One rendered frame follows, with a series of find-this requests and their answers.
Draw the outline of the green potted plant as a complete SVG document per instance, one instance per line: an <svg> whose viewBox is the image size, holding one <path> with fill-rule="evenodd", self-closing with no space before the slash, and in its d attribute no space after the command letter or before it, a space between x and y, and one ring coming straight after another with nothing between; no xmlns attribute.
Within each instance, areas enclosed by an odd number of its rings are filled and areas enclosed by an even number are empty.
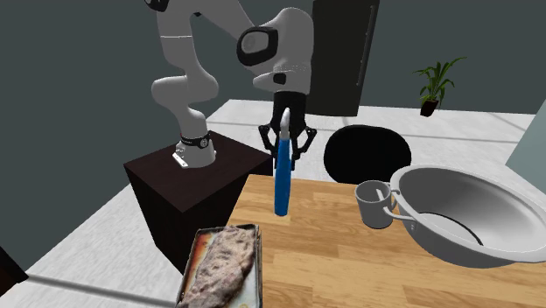
<svg viewBox="0 0 546 308"><path fill-rule="evenodd" d="M445 98L445 87L447 85L455 87L454 82L447 79L445 75L456 62L464 59L465 57L459 57L451 62L445 62L443 65L438 61L435 66L427 66L425 69L414 71L414 74L425 75L428 81L428 84L423 86L419 92L421 116L429 117L441 107Z"/></svg>

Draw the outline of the metal baking tray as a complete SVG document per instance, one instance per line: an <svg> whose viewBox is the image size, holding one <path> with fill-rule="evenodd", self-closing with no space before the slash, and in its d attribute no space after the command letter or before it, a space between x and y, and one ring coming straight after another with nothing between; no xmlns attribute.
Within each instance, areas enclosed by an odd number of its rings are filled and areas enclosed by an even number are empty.
<svg viewBox="0 0 546 308"><path fill-rule="evenodd" d="M245 276L241 289L224 308L263 308L263 245L261 230L256 224L240 224L237 227L254 232L255 253L253 265ZM196 232L174 308L181 308L180 303L195 282L198 267L205 259L215 237L224 229L224 227L210 227L201 228Z"/></svg>

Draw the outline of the white mug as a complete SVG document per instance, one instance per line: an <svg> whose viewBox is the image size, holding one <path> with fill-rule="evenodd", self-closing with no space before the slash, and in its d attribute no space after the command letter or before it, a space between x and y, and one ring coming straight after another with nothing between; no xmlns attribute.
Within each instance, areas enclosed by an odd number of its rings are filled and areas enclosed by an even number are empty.
<svg viewBox="0 0 546 308"><path fill-rule="evenodd" d="M393 218L383 211L384 207L392 211L396 206L389 183L368 180L358 184L354 194L361 220L365 225L374 229L383 229L391 225Z"/></svg>

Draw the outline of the blue handled white tipped tool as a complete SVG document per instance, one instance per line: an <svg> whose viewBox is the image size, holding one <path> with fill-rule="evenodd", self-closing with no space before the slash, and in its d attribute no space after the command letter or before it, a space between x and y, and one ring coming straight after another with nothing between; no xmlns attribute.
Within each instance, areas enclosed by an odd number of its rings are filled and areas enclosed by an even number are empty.
<svg viewBox="0 0 546 308"><path fill-rule="evenodd" d="M278 216L288 213L291 192L290 117L286 108L281 116L276 156L274 211Z"/></svg>

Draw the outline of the dark brown robot stand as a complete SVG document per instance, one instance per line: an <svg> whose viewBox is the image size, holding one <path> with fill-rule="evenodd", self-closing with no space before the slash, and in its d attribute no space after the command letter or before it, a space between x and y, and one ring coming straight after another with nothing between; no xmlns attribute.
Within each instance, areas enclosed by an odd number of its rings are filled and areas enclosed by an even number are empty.
<svg viewBox="0 0 546 308"><path fill-rule="evenodd" d="M198 229L228 224L248 175L273 174L270 154L214 131L211 138L216 158L202 168L182 168L174 145L124 165L155 245L179 272Z"/></svg>

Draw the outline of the black round chair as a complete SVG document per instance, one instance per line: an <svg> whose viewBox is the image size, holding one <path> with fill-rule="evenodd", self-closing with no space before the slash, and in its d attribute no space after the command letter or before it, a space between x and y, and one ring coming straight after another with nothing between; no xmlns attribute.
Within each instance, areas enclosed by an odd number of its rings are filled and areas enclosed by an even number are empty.
<svg viewBox="0 0 546 308"><path fill-rule="evenodd" d="M329 137L323 161L334 181L358 185L390 181L394 172L411 164L412 154L406 140L392 129L353 124Z"/></svg>

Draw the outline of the grey brown baked fish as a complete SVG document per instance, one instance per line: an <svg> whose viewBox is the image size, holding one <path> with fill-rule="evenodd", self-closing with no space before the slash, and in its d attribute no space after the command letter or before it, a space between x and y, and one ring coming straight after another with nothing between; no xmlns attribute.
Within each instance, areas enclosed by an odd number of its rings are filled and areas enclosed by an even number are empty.
<svg viewBox="0 0 546 308"><path fill-rule="evenodd" d="M209 246L195 282L178 308L223 308L241 289L254 263L256 231L227 226Z"/></svg>

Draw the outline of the dark door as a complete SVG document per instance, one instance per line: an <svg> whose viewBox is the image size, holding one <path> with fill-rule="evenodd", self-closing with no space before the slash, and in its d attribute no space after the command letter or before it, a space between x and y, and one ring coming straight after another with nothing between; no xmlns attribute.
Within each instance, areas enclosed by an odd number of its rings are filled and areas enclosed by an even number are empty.
<svg viewBox="0 0 546 308"><path fill-rule="evenodd" d="M306 112L356 116L380 0L314 0L314 51Z"/></svg>

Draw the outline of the light wooden table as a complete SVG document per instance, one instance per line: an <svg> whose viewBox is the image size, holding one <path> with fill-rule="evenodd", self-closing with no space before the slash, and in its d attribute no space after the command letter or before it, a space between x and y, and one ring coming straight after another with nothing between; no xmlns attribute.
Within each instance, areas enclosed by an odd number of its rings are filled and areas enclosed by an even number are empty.
<svg viewBox="0 0 546 308"><path fill-rule="evenodd" d="M546 308L546 264L443 262L400 221L363 224L354 189L295 179L289 213L279 217L274 179L248 177L229 221L262 231L263 308Z"/></svg>

